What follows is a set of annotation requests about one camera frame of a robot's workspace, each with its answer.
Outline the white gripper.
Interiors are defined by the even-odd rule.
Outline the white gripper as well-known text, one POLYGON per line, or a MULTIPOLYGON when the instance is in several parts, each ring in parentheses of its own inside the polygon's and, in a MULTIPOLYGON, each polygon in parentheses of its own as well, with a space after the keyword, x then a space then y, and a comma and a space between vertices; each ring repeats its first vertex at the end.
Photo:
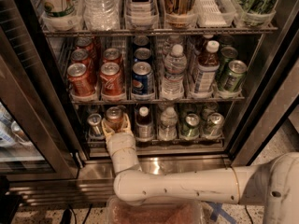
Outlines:
POLYGON ((140 170, 135 137, 132 135, 132 126, 128 114, 123 114, 121 133, 115 133, 113 125, 106 119, 102 119, 101 126, 105 138, 108 139, 107 151, 112 159, 115 174, 126 170, 140 170))

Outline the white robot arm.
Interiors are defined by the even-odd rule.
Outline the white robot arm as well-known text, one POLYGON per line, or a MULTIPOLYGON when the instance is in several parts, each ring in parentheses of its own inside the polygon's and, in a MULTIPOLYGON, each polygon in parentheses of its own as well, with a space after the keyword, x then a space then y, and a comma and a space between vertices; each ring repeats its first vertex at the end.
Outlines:
POLYGON ((116 196, 133 205, 157 198, 262 205, 263 224, 298 224, 299 153, 289 152, 251 166, 192 171, 169 175, 145 173, 131 131, 110 133, 107 151, 116 174, 116 196))

